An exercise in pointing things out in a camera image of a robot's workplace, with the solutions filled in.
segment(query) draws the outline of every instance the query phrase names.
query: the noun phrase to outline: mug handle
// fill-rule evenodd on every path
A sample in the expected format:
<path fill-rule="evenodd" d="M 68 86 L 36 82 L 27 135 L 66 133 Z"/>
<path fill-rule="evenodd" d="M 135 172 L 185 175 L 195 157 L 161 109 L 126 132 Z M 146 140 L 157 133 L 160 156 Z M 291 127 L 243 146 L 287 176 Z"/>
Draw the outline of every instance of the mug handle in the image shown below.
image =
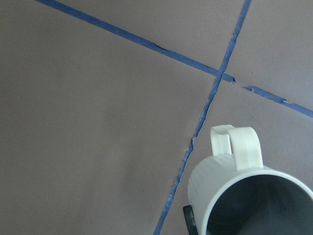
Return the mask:
<path fill-rule="evenodd" d="M 213 156 L 233 154 L 237 170 L 263 168 L 259 138 L 251 127 L 235 128 L 232 125 L 212 127 L 211 144 Z"/>

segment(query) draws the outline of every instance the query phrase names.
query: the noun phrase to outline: torn tape edge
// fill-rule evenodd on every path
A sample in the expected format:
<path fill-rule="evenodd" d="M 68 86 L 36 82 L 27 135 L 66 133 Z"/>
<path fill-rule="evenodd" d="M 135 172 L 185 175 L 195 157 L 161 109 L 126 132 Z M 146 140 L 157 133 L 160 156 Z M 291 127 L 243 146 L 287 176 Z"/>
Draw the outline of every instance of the torn tape edge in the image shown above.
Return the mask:
<path fill-rule="evenodd" d="M 254 92 L 262 97 L 265 97 L 267 99 L 273 100 L 276 103 L 282 104 L 288 108 L 291 108 L 297 112 L 300 112 L 302 114 L 305 114 L 311 118 L 313 118 L 313 111 L 310 109 L 307 109 L 301 105 L 295 104 L 295 103 L 288 103 L 287 99 L 282 98 L 278 95 L 272 94 L 270 92 L 267 92 L 261 88 L 255 87 L 255 86 L 246 86 L 246 87 L 242 87 L 250 92 Z"/>
<path fill-rule="evenodd" d="M 220 70 L 218 71 L 218 74 L 216 76 L 216 79 L 215 79 L 215 82 L 212 86 L 212 89 L 211 89 L 211 93 L 209 95 L 209 98 L 208 98 L 208 102 L 205 104 L 204 106 L 204 109 L 203 109 L 203 112 L 201 114 L 201 117 L 200 117 L 200 120 L 198 122 L 198 125 L 196 127 L 196 131 L 195 131 L 195 134 L 193 135 L 192 139 L 191 139 L 191 142 L 189 144 L 189 147 L 188 147 L 188 150 L 187 150 L 187 153 L 183 159 L 183 162 L 180 166 L 180 170 L 178 172 L 178 176 L 176 177 L 175 179 L 175 182 L 174 182 L 174 185 L 172 187 L 172 190 L 167 198 L 167 201 L 165 203 L 165 206 L 163 208 L 163 211 L 161 213 L 161 216 L 158 220 L 158 223 L 156 225 L 156 229 L 153 233 L 153 235 L 159 235 L 161 233 L 161 230 L 163 228 L 163 224 L 164 224 L 164 221 L 166 219 L 166 216 L 172 206 L 172 203 L 173 203 L 173 200 L 174 200 L 174 197 L 176 195 L 176 192 L 177 192 L 177 189 L 179 187 L 179 184 L 181 182 L 181 178 L 185 172 L 185 168 L 186 168 L 186 165 L 188 163 L 188 160 L 189 160 L 189 157 L 191 155 L 191 153 L 193 152 L 194 150 L 194 140 L 195 138 L 199 135 L 203 125 L 204 125 L 204 122 L 206 120 L 206 117 L 207 117 L 207 114 L 209 112 L 209 109 L 211 107 L 211 104 L 217 94 L 217 91 L 218 91 L 218 88 L 219 88 L 219 85 L 221 83 L 221 80 L 223 78 L 223 76 L 225 75 L 225 71 L 226 71 L 226 68 L 227 68 L 227 65 L 229 63 L 229 59 L 230 59 L 230 56 L 235 48 L 235 45 L 236 45 L 236 40 L 237 40 L 237 37 L 241 31 L 241 28 L 242 28 L 242 25 L 244 23 L 244 20 L 245 20 L 245 17 L 246 17 L 246 14 L 248 12 L 248 9 L 249 9 L 249 6 L 250 6 L 250 3 L 251 3 L 251 0 L 245 0 L 244 2 L 244 5 L 241 9 L 241 12 L 240 12 L 240 15 L 239 15 L 239 18 L 238 18 L 238 21 L 236 23 L 236 27 L 234 29 L 234 32 L 233 32 L 233 36 L 228 44 L 228 47 L 227 47 L 227 50 L 226 50 L 226 53 L 224 55 L 224 58 L 223 58 L 223 61 L 222 61 L 222 64 L 220 66 Z"/>
<path fill-rule="evenodd" d="M 83 20 L 89 24 L 92 24 L 94 26 L 97 26 L 99 28 L 102 28 L 106 31 L 109 31 L 115 35 L 118 35 L 120 37 L 123 37 L 129 41 L 132 41 L 134 43 L 137 43 L 141 46 L 144 46 L 148 49 L 151 49 L 151 50 L 154 50 L 160 54 L 163 54 L 167 57 L 170 57 L 174 60 L 177 60 L 177 61 L 180 61 L 186 65 L 189 65 L 191 67 L 194 67 L 198 70 L 201 70 L 205 73 L 208 73 L 210 75 L 213 75 L 213 76 L 217 76 L 218 75 L 218 70 L 214 69 L 214 68 L 211 68 L 209 67 L 208 65 L 205 65 L 203 63 L 200 63 L 199 61 L 196 61 L 196 60 L 193 60 L 187 56 L 184 56 L 182 54 L 179 54 L 177 52 L 174 52 L 172 50 L 167 50 L 167 49 L 164 49 L 160 46 L 158 46 L 157 44 L 147 40 L 147 39 L 144 39 L 142 37 L 139 37 L 135 34 L 132 34 L 126 30 L 123 30 L 117 26 L 114 26 L 112 24 L 109 24 L 105 21 L 102 21 L 96 17 L 93 17 L 91 15 L 88 15 L 84 12 L 81 12 L 81 11 L 78 11 L 70 6 L 67 6 L 67 5 L 64 5 L 58 1 L 55 1 L 55 0 L 35 0 L 37 2 L 40 2 L 46 6 L 50 6 L 56 10 L 59 10 L 63 13 L 66 13 L 68 15 L 71 15 L 73 17 L 76 17 L 80 20 Z M 235 78 L 228 75 L 228 74 L 225 74 L 223 77 L 222 77 L 223 80 L 227 81 L 227 82 L 236 82 Z"/>

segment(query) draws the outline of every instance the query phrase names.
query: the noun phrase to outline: black object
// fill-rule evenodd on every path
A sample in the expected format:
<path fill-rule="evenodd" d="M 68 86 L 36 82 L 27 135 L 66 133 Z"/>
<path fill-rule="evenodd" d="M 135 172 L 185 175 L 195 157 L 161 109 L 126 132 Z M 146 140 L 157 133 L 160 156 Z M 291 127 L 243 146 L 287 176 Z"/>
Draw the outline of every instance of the black object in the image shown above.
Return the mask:
<path fill-rule="evenodd" d="M 194 212 L 192 210 L 192 207 L 190 205 L 185 206 L 182 208 L 182 210 L 184 211 L 186 225 L 187 225 L 189 235 L 199 235 L 197 227 L 196 227 Z"/>

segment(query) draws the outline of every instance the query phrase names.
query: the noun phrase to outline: white plastic cup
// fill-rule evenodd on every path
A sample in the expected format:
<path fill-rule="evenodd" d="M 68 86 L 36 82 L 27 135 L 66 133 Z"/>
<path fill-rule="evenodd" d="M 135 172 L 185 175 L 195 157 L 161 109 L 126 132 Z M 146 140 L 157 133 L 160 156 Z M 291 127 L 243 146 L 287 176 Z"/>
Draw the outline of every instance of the white plastic cup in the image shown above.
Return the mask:
<path fill-rule="evenodd" d="M 296 178 L 263 166 L 251 127 L 211 128 L 213 156 L 188 182 L 199 235 L 311 235 L 313 192 Z"/>

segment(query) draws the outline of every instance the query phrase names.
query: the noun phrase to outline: gray surface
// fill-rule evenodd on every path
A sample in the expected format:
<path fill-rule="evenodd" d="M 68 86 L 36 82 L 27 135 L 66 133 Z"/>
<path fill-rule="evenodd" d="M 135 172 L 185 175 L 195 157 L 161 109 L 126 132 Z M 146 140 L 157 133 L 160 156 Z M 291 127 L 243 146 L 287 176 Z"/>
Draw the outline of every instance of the gray surface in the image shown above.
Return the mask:
<path fill-rule="evenodd" d="M 69 1 L 218 69 L 243 0 Z M 0 234 L 152 234 L 214 78 L 33 0 L 0 3 Z M 252 1 L 162 234 L 185 234 L 211 126 L 251 126 L 265 165 L 313 188 L 312 4 Z"/>
<path fill-rule="evenodd" d="M 1 11 L 0 233 L 152 234 L 214 78 L 35 1 Z"/>
<path fill-rule="evenodd" d="M 313 110 L 313 2 L 253 0 L 227 73 Z"/>
<path fill-rule="evenodd" d="M 313 188 L 312 118 L 266 100 L 238 85 L 222 82 L 206 123 L 195 141 L 186 172 L 165 220 L 162 235 L 188 235 L 182 207 L 189 205 L 187 184 L 192 170 L 212 155 L 210 128 L 221 124 L 251 126 L 258 134 L 264 165 L 290 174 Z"/>
<path fill-rule="evenodd" d="M 60 0 L 219 69 L 244 0 Z"/>

